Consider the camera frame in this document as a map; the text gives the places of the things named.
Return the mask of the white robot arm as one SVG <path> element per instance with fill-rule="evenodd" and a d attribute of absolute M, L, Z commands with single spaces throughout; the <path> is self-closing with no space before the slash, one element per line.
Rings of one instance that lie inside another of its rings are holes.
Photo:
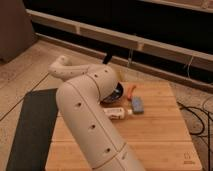
<path fill-rule="evenodd" d="M 92 171 L 146 171 L 100 106 L 117 87 L 116 72 L 105 64 L 76 66 L 60 56 L 49 73 L 63 81 L 57 107 Z"/>

